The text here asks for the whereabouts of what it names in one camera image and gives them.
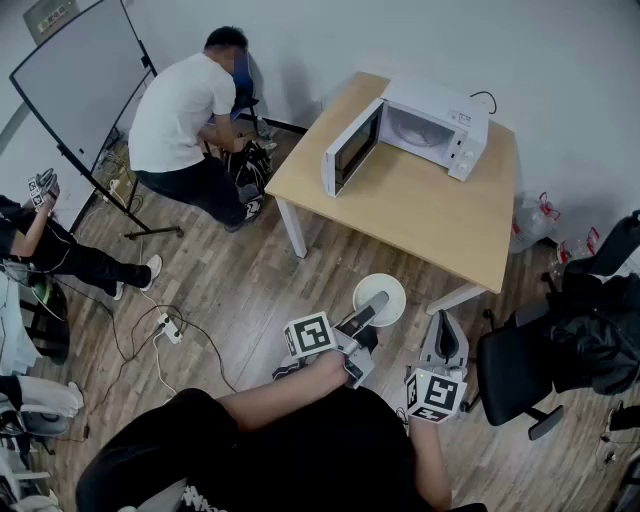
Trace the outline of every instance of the office chair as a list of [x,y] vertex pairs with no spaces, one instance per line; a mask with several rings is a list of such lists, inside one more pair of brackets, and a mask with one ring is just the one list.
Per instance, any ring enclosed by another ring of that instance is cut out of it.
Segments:
[[537,420],[529,429],[529,439],[539,439],[562,420],[563,407],[546,414],[535,408],[553,390],[547,366],[547,343],[538,334],[535,322],[515,327],[495,328],[493,313],[484,311],[491,332],[478,341],[476,365],[479,393],[471,402],[462,402],[462,412],[471,412],[482,400],[487,420],[497,427],[521,414]]
[[[249,52],[244,52],[242,57],[234,63],[233,82],[236,84],[236,101],[231,109],[231,120],[235,121],[242,111],[246,108],[251,112],[251,121],[253,129],[258,134],[258,118],[256,116],[255,107],[259,100],[254,97],[255,85],[251,78],[251,70],[249,66]],[[211,116],[208,124],[215,125],[215,116]]]
[[[594,256],[567,265],[562,278],[563,289],[571,288],[578,276],[584,282],[585,275],[615,274],[638,247],[640,210],[620,220]],[[493,314],[485,310],[484,316],[489,319],[492,332],[478,342],[476,359],[480,391],[471,402],[463,402],[460,406],[463,412],[470,412],[482,400],[487,419],[494,426],[520,414],[528,414],[538,420],[529,429],[532,441],[549,432],[563,416],[562,406],[549,414],[534,406],[554,387],[558,393],[572,389],[562,378],[553,379],[552,358],[554,352],[558,354],[541,335],[541,326],[550,311],[549,300],[558,296],[558,290],[548,273],[541,279],[549,286],[549,299],[519,308],[501,329],[495,329]]]

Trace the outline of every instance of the hand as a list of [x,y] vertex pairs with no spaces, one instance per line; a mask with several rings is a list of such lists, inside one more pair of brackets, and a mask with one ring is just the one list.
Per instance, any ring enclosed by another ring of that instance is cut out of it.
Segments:
[[323,380],[333,380],[338,385],[345,384],[349,379],[347,370],[344,369],[345,355],[339,350],[327,350],[309,366]]
[[49,189],[49,191],[44,195],[44,204],[51,210],[58,200],[60,196],[60,185],[57,183]]

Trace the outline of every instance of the white bowl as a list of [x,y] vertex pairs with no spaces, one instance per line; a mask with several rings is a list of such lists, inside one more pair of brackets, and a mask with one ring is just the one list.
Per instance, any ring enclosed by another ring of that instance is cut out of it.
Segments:
[[358,283],[353,291],[353,309],[357,310],[378,292],[387,292],[389,302],[369,324],[373,327],[387,327],[396,322],[407,305],[404,288],[395,277],[388,274],[371,274]]

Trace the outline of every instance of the black bag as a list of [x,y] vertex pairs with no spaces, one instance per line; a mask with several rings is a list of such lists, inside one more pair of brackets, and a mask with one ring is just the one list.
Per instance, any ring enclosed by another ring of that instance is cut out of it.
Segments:
[[271,158],[264,148],[252,140],[242,151],[229,155],[227,169],[241,192],[248,189],[253,191],[255,187],[255,193],[245,192],[242,196],[261,195],[271,174]]

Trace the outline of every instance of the black shirt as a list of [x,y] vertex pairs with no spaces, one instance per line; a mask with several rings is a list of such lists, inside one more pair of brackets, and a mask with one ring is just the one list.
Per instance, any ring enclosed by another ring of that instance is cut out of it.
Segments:
[[[0,195],[0,258],[13,259],[10,255],[16,232],[26,235],[36,215],[35,210],[25,209]],[[41,270],[48,270],[62,261],[69,244],[73,243],[75,240],[69,232],[49,219],[33,256],[22,261],[31,261]]]
[[416,490],[401,421],[364,388],[338,389],[249,434],[203,391],[182,391],[100,451],[80,478],[76,505],[140,507],[181,479],[180,512],[432,510]]

